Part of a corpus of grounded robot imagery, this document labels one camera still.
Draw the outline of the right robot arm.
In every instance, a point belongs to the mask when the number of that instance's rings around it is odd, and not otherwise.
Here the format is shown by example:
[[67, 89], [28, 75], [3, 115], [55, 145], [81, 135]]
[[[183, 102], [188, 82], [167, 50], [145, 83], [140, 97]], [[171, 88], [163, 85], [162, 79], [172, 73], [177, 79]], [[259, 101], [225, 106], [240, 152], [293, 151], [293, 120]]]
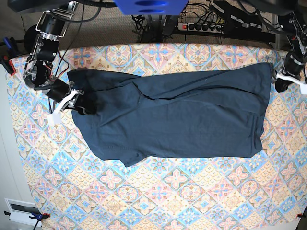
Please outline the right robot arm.
[[52, 70], [55, 58], [63, 59], [59, 52], [59, 39], [73, 22], [78, 3], [68, 0], [9, 0], [7, 5], [20, 14], [43, 13], [35, 27], [36, 36], [25, 64], [25, 84], [59, 103], [61, 111], [71, 109], [81, 115], [93, 115], [96, 107], [84, 91], [75, 89], [72, 81], [65, 83]]

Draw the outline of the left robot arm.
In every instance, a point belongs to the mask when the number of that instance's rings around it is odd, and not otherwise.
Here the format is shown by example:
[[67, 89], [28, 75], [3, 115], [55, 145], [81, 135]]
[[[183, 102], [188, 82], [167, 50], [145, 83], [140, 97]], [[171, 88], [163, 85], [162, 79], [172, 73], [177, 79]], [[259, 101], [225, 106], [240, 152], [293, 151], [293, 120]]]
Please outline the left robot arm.
[[[248, 12], [240, 0], [241, 9], [257, 16], [267, 29], [277, 35], [286, 36], [292, 49], [287, 53], [283, 66], [274, 77], [277, 92], [284, 92], [292, 83], [299, 85], [301, 94], [307, 93], [307, 2], [305, 0], [247, 0], [247, 4], [255, 8]], [[261, 12], [277, 15], [279, 27], [265, 21]]]

